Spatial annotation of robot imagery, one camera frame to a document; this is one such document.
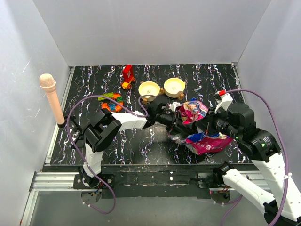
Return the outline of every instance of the metal bracket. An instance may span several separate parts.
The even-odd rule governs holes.
[[[102,180],[104,180],[108,185],[110,185],[111,188],[114,187],[115,183],[115,176],[114,174],[100,174],[98,175]],[[80,174],[76,174],[74,176],[73,181],[73,188],[74,189],[91,189],[90,187],[86,186],[85,181],[83,181],[83,177]]]
[[[212,173],[198,173],[199,179],[201,179],[201,178],[205,179],[210,176],[212,176]],[[205,181],[201,181],[201,180],[198,181],[198,186],[200,188],[210,188],[209,184],[207,184]]]

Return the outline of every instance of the black table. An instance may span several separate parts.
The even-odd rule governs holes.
[[[83,97],[104,93],[121,94],[124,106],[132,111],[139,110],[138,87],[141,81],[154,81],[159,86],[171,77],[179,77],[186,82],[183,102],[193,97],[201,100],[207,107],[216,105],[213,94],[218,90],[237,89],[238,80],[230,64],[205,65],[135,65],[136,82],[130,90],[123,90],[121,77],[123,65],[116,66],[77,66],[71,82],[64,114]],[[240,93],[233,95],[236,102],[242,102]],[[79,124],[85,126],[97,111],[101,103],[90,99],[74,112]],[[155,124],[147,129],[122,131],[117,134],[103,155],[102,164],[195,164],[195,163],[247,163],[246,157],[232,142],[220,153],[208,153],[202,156],[193,154],[183,145],[168,139],[165,126]],[[52,165],[82,165],[83,161],[68,140],[66,129],[59,129]]]

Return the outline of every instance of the beige microphone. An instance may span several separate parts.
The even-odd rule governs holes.
[[[62,128],[65,126],[65,118],[62,112],[60,101],[56,93],[56,81],[51,74],[42,74],[40,76],[40,86],[46,92],[46,96],[50,103],[50,107],[55,116],[58,127]]]

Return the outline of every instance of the white wall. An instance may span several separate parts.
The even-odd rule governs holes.
[[[69,66],[237,62],[270,0],[33,0]]]
[[[16,226],[55,126],[39,76],[62,97],[69,68],[32,1],[0,0],[0,15],[0,225]]]
[[[272,0],[238,63],[245,89],[263,95],[275,112],[288,150],[291,172],[301,189],[301,1]],[[258,127],[276,132],[264,104],[246,94]]]

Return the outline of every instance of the yellow bowl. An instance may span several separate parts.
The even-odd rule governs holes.
[[[160,92],[160,86],[153,81],[145,81],[139,86],[138,91],[140,96],[144,96],[147,94],[158,96]],[[145,96],[143,98],[146,98],[147,101],[153,101],[156,97]]]
[[[184,92],[186,83],[178,78],[167,79],[164,83],[165,94],[172,98],[179,97]]]

